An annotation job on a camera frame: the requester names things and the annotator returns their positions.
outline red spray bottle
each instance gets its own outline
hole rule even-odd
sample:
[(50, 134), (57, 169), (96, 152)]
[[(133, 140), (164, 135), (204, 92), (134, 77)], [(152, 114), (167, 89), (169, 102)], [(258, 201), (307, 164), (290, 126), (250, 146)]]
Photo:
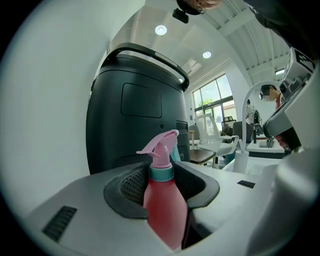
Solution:
[(172, 250), (181, 248), (188, 213), (170, 163), (170, 152), (177, 144), (178, 135), (177, 130), (161, 133), (142, 151), (137, 151), (153, 158), (143, 200), (143, 207), (148, 210), (148, 224)]

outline dark gray container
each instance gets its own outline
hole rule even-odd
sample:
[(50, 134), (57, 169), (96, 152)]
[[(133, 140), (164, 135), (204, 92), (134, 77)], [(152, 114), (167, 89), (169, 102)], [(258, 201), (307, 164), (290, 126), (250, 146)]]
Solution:
[[(145, 59), (119, 54), (134, 51), (177, 71), (181, 83), (168, 70)], [(188, 75), (175, 63), (151, 49), (122, 43), (105, 59), (91, 90), (86, 116), (86, 151), (91, 174), (133, 163), (151, 161), (137, 155), (156, 135), (179, 130), (178, 151), (190, 161), (184, 91)]]

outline ceiling light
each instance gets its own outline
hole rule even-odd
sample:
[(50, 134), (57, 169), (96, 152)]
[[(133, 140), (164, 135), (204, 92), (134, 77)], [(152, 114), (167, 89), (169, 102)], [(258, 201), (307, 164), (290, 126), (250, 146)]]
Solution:
[(277, 70), (277, 71), (275, 72), (275, 74), (276, 74), (276, 75), (280, 75), (280, 74), (282, 74), (282, 73), (284, 73), (284, 72), (285, 72), (285, 69), (283, 68), (283, 69)]
[(205, 59), (208, 59), (211, 57), (211, 52), (210, 51), (205, 51), (203, 54), (202, 54), (202, 57), (204, 57)]
[(157, 35), (163, 36), (165, 33), (167, 33), (167, 28), (164, 25), (159, 25), (159, 26), (156, 26), (154, 31)]

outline white wall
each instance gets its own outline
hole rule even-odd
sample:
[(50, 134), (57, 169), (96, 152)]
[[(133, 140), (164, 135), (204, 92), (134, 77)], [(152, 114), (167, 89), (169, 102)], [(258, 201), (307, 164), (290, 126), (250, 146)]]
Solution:
[(96, 69), (94, 78), (96, 78), (96, 77), (99, 75), (100, 68), (101, 68), (102, 64), (104, 63), (106, 57), (107, 57), (107, 50), (105, 50), (104, 54), (102, 55), (102, 58), (101, 58), (101, 60), (100, 60), (100, 63), (99, 63), (99, 65), (98, 65), (97, 69)]
[[(249, 88), (252, 85), (247, 83), (245, 76), (240, 71), (238, 66), (233, 60), (227, 59), (226, 55), (220, 55), (218, 62), (220, 62), (220, 65), (213, 65), (212, 71), (209, 73), (209, 75), (204, 75), (199, 71), (199, 73), (196, 73), (197, 77), (191, 77), (190, 81), (193, 82), (193, 84), (184, 94), (187, 115), (192, 115), (193, 118), (195, 117), (192, 92), (196, 91), (205, 84), (208, 84), (210, 81), (218, 78), (219, 76), (226, 74), (234, 99), (237, 120), (240, 121), (242, 116), (242, 104)], [(252, 94), (250, 96), (250, 101), (251, 104), (254, 105), (255, 109), (259, 111), (263, 122), (275, 112), (275, 102), (265, 102), (259, 100), (259, 92)]]
[(2, 59), (1, 188), (18, 216), (89, 174), (90, 87), (108, 43), (145, 0), (110, 2), (43, 1)]
[(246, 96), (246, 93), (249, 90), (249, 86), (240, 72), (239, 68), (236, 66), (236, 64), (228, 59), (223, 62), (222, 65), (214, 68), (209, 75), (207, 75), (205, 78), (202, 78), (201, 80), (198, 80), (198, 82), (192, 84), (187, 92), (184, 94), (185, 99), (185, 105), (187, 114), (195, 116), (194, 111), (194, 104), (193, 104), (193, 96), (192, 92), (196, 91), (198, 88), (204, 86), (205, 84), (208, 84), (210, 81), (218, 78), (219, 76), (226, 74), (230, 88), (232, 91), (234, 104), (235, 104), (235, 111), (237, 118), (239, 119), (241, 115), (241, 109), (242, 109), (242, 103), (244, 101), (244, 98)]

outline white chair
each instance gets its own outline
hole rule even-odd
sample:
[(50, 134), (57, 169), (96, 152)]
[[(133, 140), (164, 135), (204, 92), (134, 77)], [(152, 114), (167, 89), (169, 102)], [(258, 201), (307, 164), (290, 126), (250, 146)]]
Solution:
[[(198, 148), (216, 152), (216, 156), (232, 154), (238, 144), (239, 136), (221, 136), (217, 124), (211, 114), (203, 114), (194, 119), (200, 133)], [(223, 143), (224, 140), (231, 140), (232, 143)]]

